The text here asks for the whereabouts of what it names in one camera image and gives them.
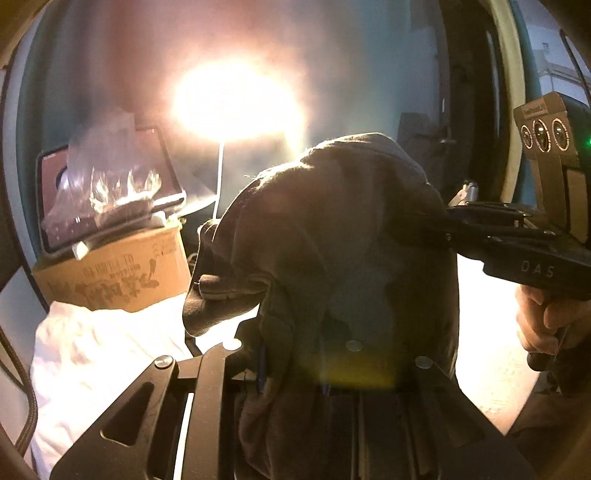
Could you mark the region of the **person right hand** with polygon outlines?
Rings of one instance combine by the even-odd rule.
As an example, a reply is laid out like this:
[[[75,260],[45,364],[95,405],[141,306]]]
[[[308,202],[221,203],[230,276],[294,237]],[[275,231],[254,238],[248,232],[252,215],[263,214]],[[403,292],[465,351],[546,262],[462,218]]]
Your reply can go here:
[[[562,347],[572,349],[590,336],[590,301],[558,298],[528,286],[516,290],[518,335],[528,353],[559,352],[557,332],[567,328]]]

